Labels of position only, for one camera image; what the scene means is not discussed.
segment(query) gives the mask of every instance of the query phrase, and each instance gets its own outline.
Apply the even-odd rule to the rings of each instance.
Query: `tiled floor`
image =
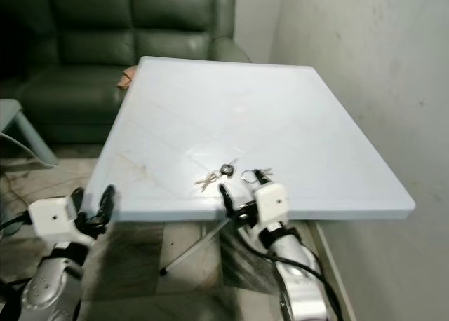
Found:
[[[15,212],[40,198],[85,186],[101,146],[54,147],[57,168],[41,169],[24,158],[2,159],[1,196]],[[220,239],[174,268],[159,269],[194,244],[216,222],[111,224],[85,265],[80,320],[281,320],[279,289],[266,261],[248,255],[229,227]],[[314,248],[306,224],[297,224]],[[31,276],[45,245],[24,226],[0,242],[0,275],[5,281]]]

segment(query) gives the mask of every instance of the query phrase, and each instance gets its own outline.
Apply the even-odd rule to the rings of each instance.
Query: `green leather sofa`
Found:
[[[31,35],[25,72],[0,82],[0,97],[19,100],[49,142],[104,142],[125,94],[116,84],[142,56],[249,61],[232,41],[234,4],[0,0]]]

